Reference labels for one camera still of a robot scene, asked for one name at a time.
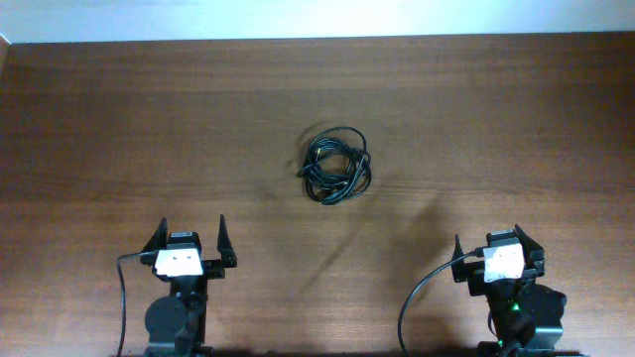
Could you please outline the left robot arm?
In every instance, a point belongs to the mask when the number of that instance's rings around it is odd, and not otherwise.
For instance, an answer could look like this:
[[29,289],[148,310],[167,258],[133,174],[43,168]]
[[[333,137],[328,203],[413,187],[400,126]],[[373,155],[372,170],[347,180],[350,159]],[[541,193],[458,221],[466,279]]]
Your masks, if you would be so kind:
[[170,285],[169,293],[148,307],[144,323],[149,334],[146,356],[211,356],[205,344],[208,282],[225,277],[237,266],[237,257],[228,236],[224,217],[219,218],[216,250],[220,257],[205,260],[195,231],[168,231],[162,219],[141,251],[140,263]]

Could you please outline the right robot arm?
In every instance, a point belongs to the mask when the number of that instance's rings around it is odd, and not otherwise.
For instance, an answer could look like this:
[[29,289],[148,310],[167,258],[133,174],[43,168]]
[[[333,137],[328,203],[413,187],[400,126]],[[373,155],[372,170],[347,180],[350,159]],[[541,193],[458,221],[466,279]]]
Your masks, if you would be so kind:
[[496,339],[479,342],[478,356],[556,354],[567,296],[537,283],[546,272],[545,250],[520,226],[488,233],[486,245],[470,253],[455,238],[451,271],[471,296],[488,304],[488,328]]

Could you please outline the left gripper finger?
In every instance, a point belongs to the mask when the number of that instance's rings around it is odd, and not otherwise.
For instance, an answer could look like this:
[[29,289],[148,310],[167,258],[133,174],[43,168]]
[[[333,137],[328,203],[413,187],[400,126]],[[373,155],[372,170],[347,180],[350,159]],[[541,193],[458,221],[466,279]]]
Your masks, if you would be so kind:
[[224,268],[236,268],[237,256],[232,247],[231,240],[227,231],[225,217],[223,214],[221,214],[219,218],[219,230],[216,247],[221,257],[222,266]]
[[168,240],[168,220],[163,217],[150,240],[142,248],[142,253],[153,253],[163,250],[167,246]]

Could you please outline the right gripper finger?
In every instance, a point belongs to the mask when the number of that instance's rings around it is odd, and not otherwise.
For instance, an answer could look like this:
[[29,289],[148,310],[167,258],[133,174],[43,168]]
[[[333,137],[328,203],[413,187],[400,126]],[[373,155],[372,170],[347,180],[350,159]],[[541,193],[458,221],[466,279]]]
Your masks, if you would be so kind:
[[463,283],[467,280],[467,268],[465,260],[470,257],[470,253],[464,253],[460,244],[459,236],[454,236],[454,249],[451,257],[452,278],[456,283]]
[[516,224],[514,227],[519,242],[523,248],[525,263],[528,268],[543,268],[545,266],[545,250]]

